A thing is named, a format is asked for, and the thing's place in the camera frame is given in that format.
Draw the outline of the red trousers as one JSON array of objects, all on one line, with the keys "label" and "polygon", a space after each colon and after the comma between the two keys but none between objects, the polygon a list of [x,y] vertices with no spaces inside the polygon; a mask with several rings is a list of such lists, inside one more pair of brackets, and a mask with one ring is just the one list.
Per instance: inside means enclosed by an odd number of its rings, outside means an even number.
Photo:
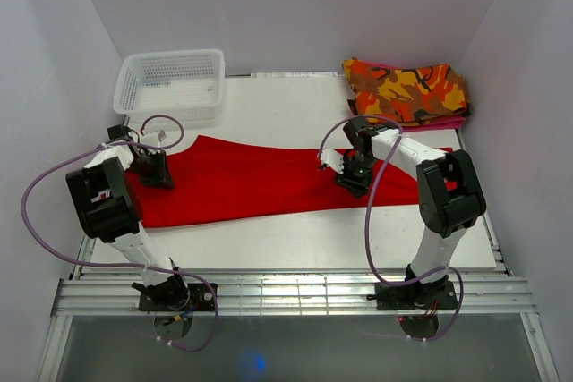
[{"label": "red trousers", "polygon": [[146,228],[201,225],[257,216],[362,208],[321,170],[313,149],[277,149],[198,136],[188,149],[167,156],[174,188],[147,187],[127,178]]}]

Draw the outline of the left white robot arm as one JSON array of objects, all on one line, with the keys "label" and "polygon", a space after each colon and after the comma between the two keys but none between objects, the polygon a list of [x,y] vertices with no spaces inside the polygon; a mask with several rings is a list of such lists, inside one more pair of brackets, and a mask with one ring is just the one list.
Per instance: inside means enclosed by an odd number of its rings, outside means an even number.
[{"label": "left white robot arm", "polygon": [[141,204],[127,176],[135,174],[151,188],[175,187],[166,152],[160,148],[166,134],[117,125],[108,129],[108,137],[88,164],[65,177],[81,227],[90,238],[140,265],[141,281],[133,284],[135,290],[157,306],[180,310],[190,299],[190,289],[176,273],[175,262],[150,242]]}]

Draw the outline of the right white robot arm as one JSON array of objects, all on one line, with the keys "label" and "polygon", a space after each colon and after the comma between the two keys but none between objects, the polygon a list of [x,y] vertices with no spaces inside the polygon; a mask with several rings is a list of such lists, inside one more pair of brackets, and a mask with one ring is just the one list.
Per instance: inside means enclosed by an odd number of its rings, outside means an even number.
[{"label": "right white robot arm", "polygon": [[346,121],[351,147],[343,155],[322,151],[321,162],[335,171],[335,183],[371,208],[381,177],[395,166],[417,184],[424,223],[421,242],[402,281],[380,279],[368,300],[378,310],[435,306],[454,309],[461,294],[449,281],[450,261],[462,236],[486,210],[473,161],[463,149],[447,152],[408,138],[392,123],[373,125],[364,116]]}]

